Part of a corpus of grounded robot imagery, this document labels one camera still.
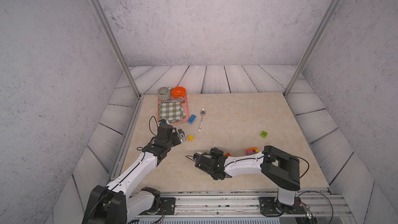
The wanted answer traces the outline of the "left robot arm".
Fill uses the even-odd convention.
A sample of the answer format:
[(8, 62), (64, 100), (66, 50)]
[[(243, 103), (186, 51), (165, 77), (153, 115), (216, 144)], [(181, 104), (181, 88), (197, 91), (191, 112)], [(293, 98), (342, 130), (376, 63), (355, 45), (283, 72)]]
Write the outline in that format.
[(172, 147), (186, 141), (182, 129), (167, 123), (158, 126), (156, 136), (142, 149), (137, 160), (106, 186), (90, 193), (83, 224), (129, 224), (143, 212), (161, 210), (160, 192), (150, 187), (131, 196), (140, 182), (166, 158)]

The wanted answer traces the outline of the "metal utensil on tray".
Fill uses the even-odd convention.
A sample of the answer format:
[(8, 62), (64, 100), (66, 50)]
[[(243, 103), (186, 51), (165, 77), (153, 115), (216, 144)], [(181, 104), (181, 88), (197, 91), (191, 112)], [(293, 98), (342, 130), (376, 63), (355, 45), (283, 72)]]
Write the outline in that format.
[(171, 99), (171, 100), (166, 100), (166, 101), (162, 101), (161, 103), (184, 103), (185, 99), (183, 97), (178, 97), (175, 99)]

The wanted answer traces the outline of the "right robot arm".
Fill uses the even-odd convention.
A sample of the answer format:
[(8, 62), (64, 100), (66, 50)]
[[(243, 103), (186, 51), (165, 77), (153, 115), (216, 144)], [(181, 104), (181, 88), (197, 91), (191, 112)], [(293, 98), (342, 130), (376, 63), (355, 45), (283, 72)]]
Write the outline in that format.
[(195, 167), (209, 174), (214, 180), (224, 180), (246, 174), (263, 174), (278, 186), (276, 202), (282, 206), (294, 206), (295, 194), (300, 190), (300, 159), (274, 146), (265, 146), (262, 152), (242, 157), (225, 156), (223, 151), (212, 148), (209, 154), (193, 155)]

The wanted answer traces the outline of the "striped grey mug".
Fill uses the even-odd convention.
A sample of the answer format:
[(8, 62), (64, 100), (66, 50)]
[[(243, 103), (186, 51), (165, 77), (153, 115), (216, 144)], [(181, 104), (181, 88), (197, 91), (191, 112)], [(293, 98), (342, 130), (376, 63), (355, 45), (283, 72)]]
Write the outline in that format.
[(158, 99), (165, 102), (171, 99), (173, 87), (162, 87), (157, 91)]

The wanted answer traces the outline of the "aluminium front rail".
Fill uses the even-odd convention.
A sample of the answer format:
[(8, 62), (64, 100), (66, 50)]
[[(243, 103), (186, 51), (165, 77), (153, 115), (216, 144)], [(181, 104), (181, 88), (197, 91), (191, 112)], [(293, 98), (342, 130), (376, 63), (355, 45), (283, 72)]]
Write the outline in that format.
[(276, 191), (169, 192), (176, 198), (174, 215), (143, 212), (130, 224), (355, 224), (352, 211), (340, 195), (305, 190), (296, 197), (306, 204), (306, 213), (266, 217), (260, 213), (260, 197), (276, 197)]

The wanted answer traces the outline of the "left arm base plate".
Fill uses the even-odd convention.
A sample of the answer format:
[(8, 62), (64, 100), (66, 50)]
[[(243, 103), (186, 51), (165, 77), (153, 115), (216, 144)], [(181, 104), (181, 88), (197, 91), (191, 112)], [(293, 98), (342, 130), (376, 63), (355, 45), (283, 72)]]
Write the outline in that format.
[(154, 200), (152, 207), (146, 211), (148, 215), (174, 215), (176, 198), (160, 197)]

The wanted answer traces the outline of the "blue long lego brick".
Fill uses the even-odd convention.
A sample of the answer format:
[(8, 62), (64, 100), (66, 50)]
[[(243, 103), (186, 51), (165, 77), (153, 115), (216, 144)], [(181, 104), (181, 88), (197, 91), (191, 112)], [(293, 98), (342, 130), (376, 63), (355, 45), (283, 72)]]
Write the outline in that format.
[(188, 119), (188, 123), (189, 124), (193, 124), (194, 121), (196, 120), (197, 116), (196, 115), (191, 115)]

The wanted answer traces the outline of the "left aluminium frame post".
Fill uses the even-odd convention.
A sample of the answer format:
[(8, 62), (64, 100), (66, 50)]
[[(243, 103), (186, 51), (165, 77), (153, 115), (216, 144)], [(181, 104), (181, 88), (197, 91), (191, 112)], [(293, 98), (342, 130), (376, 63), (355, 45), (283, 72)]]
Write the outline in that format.
[(141, 97), (140, 91), (138, 90), (137, 85), (133, 79), (133, 76), (131, 75), (131, 72), (127, 66), (126, 60), (125, 60), (125, 58), (122, 54), (122, 51), (117, 43), (117, 40), (112, 32), (111, 26), (109, 25), (109, 23), (107, 21), (107, 18), (104, 14), (104, 11), (101, 7), (99, 0), (89, 0), (89, 2), (94, 10), (94, 13), (95, 13), (97, 19), (99, 20), (99, 23), (107, 37), (108, 42), (110, 43), (110, 45), (112, 47), (112, 50), (120, 64), (122, 70), (123, 70), (123, 73), (126, 76), (126, 79), (129, 83), (130, 87), (133, 90), (135, 97), (139, 99)]

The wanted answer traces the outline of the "aluminium frame post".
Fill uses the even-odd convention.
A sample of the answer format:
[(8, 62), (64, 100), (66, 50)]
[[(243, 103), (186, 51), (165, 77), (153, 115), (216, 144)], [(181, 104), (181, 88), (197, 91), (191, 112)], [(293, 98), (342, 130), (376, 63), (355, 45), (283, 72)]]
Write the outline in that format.
[(293, 76), (284, 92), (285, 99), (288, 98), (289, 94), (292, 92), (296, 82), (299, 79), (300, 74), (303, 72), (305, 66), (307, 65), (308, 61), (310, 60), (313, 52), (315, 51), (318, 43), (320, 42), (323, 34), (325, 33), (329, 22), (333, 18), (335, 12), (337, 11), (340, 3), (342, 0), (331, 0), (330, 4), (328, 5), (325, 13), (323, 14), (320, 24), (318, 25), (308, 47), (305, 49), (294, 73)]
[(120, 64), (122, 70), (123, 70), (123, 73), (126, 76), (126, 79), (129, 83), (130, 87), (133, 90), (135, 97), (139, 99), (141, 97), (140, 91), (138, 90), (137, 85), (133, 79), (133, 76), (131, 75), (131, 72), (127, 66), (126, 60), (125, 60), (125, 58), (122, 54), (122, 51), (117, 43), (117, 40), (112, 32), (111, 26), (109, 25), (109, 23), (107, 21), (107, 18), (104, 14), (104, 11), (101, 7), (99, 0), (89, 0), (89, 2), (94, 10), (94, 13), (95, 13), (97, 19), (99, 20), (99, 23), (107, 37), (108, 42), (110, 43), (110, 45), (112, 47), (112, 50)]

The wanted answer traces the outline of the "metal spoon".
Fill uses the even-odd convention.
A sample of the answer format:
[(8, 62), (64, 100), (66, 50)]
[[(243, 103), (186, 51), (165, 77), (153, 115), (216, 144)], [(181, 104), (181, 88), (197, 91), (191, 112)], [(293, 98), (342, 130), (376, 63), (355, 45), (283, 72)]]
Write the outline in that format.
[(203, 118), (206, 115), (206, 110), (204, 108), (201, 109), (200, 115), (201, 115), (201, 120), (200, 120), (200, 124), (199, 124), (199, 129), (198, 129), (199, 132), (201, 132), (201, 130), (202, 130)]

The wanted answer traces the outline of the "right aluminium frame post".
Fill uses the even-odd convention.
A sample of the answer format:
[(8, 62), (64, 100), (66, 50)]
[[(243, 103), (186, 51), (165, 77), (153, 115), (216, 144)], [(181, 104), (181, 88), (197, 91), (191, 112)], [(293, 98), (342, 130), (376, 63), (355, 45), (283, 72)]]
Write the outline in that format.
[(285, 99), (288, 98), (289, 94), (292, 92), (296, 82), (299, 79), (300, 74), (303, 72), (305, 66), (307, 65), (308, 61), (310, 60), (313, 52), (315, 51), (318, 43), (320, 42), (323, 34), (325, 33), (329, 22), (333, 18), (335, 12), (337, 11), (340, 3), (342, 0), (331, 0), (330, 4), (328, 5), (325, 13), (323, 14), (320, 24), (318, 25), (308, 47), (305, 49), (294, 73), (293, 76), (284, 92)]

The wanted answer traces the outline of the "pink tray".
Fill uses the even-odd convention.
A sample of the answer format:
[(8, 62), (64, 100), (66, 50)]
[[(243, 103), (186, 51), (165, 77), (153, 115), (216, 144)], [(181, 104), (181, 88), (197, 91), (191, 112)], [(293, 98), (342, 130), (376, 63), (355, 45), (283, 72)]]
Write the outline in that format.
[(158, 120), (165, 119), (169, 123), (183, 123), (189, 120), (187, 97), (182, 101), (164, 103), (158, 100)]

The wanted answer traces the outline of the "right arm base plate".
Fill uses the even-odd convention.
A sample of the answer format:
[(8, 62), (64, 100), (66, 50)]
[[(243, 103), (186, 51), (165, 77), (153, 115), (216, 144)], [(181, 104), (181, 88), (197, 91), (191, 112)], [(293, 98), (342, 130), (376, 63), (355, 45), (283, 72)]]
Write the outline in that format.
[(283, 214), (297, 215), (306, 213), (306, 204), (299, 197), (292, 206), (280, 203), (277, 197), (260, 197), (260, 213), (266, 217), (280, 217)]

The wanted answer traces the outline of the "lime lego brick far right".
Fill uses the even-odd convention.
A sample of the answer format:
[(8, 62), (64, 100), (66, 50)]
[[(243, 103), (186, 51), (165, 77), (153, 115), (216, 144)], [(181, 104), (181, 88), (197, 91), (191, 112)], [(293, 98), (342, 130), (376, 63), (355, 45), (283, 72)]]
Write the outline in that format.
[(266, 136), (267, 136), (267, 132), (265, 132), (265, 131), (262, 131), (262, 132), (260, 133), (260, 136), (261, 136), (261, 137), (263, 137), (263, 138), (266, 138)]

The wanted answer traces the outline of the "orange bowl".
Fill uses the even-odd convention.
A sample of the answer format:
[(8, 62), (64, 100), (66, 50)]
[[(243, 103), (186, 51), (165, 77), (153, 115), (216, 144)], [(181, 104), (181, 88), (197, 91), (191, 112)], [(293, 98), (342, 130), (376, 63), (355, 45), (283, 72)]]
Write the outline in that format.
[(175, 87), (172, 89), (171, 94), (174, 98), (185, 97), (187, 91), (184, 87)]

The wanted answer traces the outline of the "green checkered cloth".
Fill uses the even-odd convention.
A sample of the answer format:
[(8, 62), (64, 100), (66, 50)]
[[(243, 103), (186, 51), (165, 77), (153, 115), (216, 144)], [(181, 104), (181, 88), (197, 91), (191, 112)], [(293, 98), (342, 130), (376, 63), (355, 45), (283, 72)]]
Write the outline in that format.
[(161, 103), (159, 105), (159, 118), (170, 123), (186, 119), (186, 113), (181, 103)]

